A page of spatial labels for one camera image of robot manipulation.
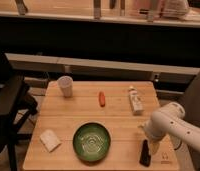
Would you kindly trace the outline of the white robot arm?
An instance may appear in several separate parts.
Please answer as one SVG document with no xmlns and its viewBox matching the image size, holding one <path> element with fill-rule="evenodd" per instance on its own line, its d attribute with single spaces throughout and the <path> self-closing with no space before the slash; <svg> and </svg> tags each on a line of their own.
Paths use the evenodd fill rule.
<svg viewBox="0 0 200 171">
<path fill-rule="evenodd" d="M 148 139 L 150 154 L 157 153 L 160 141 L 170 134 L 200 152 L 200 128 L 183 120 L 184 108 L 177 102 L 170 102 L 155 110 L 143 124 Z"/>
</svg>

